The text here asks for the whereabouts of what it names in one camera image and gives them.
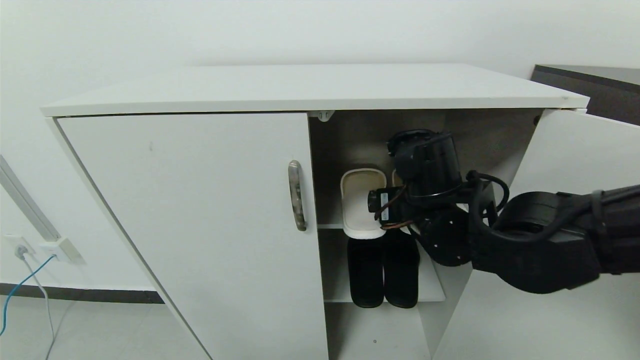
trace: open cabinet door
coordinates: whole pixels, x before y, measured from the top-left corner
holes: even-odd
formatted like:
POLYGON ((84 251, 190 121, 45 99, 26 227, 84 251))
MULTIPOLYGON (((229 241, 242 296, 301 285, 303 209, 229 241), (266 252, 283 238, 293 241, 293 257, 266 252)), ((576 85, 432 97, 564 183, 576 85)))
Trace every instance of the open cabinet door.
POLYGON ((209 357, 327 359, 306 114, 55 121, 99 205, 209 357))
MULTIPOLYGON (((640 127, 548 110, 511 185, 591 193, 640 183, 640 127)), ((525 293, 473 271, 435 360, 640 359, 640 274, 602 275, 575 290, 525 293)))

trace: shoe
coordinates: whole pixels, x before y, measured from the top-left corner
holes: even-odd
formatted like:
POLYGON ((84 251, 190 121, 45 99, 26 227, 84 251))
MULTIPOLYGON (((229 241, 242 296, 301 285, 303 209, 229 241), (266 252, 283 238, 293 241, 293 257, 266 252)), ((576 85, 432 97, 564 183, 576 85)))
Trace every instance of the shoe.
POLYGON ((382 273, 382 239, 347 242, 349 287, 353 303, 360 307, 380 306, 385 299, 382 273))
POLYGON ((400 229, 383 237, 385 297, 393 306, 409 309, 418 303, 420 253, 413 237, 400 229))

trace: floor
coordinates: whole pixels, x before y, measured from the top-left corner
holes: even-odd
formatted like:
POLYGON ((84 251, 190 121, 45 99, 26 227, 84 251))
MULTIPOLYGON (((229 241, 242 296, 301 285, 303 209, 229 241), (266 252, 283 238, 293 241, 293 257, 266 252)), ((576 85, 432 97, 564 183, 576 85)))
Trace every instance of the floor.
MULTIPOLYGON (((165 305, 69 300, 50 305, 59 330, 49 360, 208 359, 165 305)), ((14 297, 0 359, 44 360, 50 336, 44 299, 14 297)))

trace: door handle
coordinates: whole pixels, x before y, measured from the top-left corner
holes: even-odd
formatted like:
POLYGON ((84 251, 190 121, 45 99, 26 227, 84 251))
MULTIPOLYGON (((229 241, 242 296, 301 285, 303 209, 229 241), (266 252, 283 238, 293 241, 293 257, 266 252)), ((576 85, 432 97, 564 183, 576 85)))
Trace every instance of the door handle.
POLYGON ((300 231, 307 230, 305 212, 302 208, 302 191, 300 190, 300 163, 293 160, 289 163, 289 191, 291 192, 291 207, 293 209, 293 219, 296 227, 300 231))

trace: black robotic arm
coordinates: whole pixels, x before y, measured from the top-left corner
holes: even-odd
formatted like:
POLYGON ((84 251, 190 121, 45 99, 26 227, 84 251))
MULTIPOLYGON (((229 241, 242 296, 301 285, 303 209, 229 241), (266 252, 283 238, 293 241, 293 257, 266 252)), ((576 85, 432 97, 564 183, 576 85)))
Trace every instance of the black robotic arm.
POLYGON ((640 185, 586 195, 528 192, 507 202, 502 180, 475 171, 461 178, 450 133, 405 131, 387 146, 404 186, 372 191, 369 211, 384 229, 408 226, 441 265, 471 261, 531 293, 640 272, 640 185), (504 189, 497 206, 491 182, 504 189))

